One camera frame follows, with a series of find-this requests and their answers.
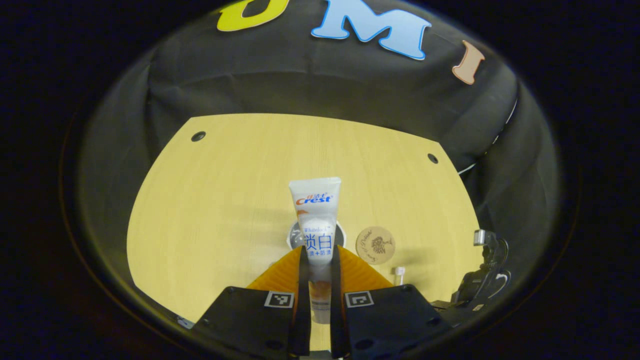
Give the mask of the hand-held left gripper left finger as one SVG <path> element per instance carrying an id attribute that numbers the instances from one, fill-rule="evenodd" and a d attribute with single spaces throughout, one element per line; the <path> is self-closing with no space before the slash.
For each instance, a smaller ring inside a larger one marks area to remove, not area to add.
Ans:
<path id="1" fill-rule="evenodd" d="M 310 354 L 309 261 L 299 246 L 247 287 L 228 286 L 192 328 L 221 358 L 299 358 Z"/>

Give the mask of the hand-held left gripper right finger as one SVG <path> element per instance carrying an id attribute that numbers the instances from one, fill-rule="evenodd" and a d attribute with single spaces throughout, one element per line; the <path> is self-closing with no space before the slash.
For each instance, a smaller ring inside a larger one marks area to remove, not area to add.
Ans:
<path id="1" fill-rule="evenodd" d="M 414 285 L 394 285 L 352 251 L 334 246 L 330 269 L 334 358 L 417 359 L 451 330 Z"/>

